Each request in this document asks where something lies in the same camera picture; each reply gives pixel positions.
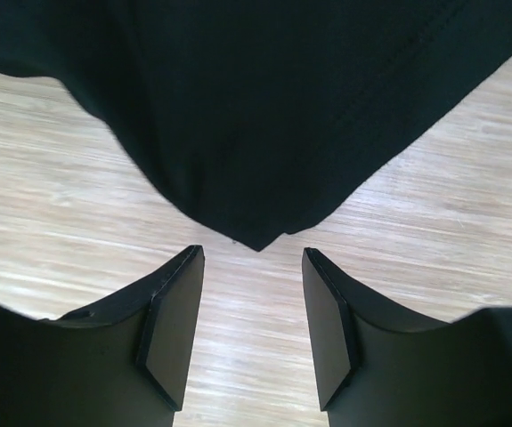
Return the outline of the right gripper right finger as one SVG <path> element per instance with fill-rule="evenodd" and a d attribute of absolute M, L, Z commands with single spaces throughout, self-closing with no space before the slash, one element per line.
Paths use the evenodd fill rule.
<path fill-rule="evenodd" d="M 448 323 L 302 258 L 321 410 L 332 426 L 512 426 L 512 307 Z"/>

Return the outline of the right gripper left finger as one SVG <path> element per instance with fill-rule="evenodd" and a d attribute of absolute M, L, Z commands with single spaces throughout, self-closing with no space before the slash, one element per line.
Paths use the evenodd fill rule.
<path fill-rule="evenodd" d="M 55 320 L 0 305 L 0 426 L 170 426 L 183 407 L 205 257 Z"/>

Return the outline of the black tank top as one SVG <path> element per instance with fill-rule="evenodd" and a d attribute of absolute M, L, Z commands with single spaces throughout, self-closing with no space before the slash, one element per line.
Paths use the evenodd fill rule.
<path fill-rule="evenodd" d="M 332 214 L 512 57 L 512 1 L 0 1 L 183 214 L 260 251 Z"/>

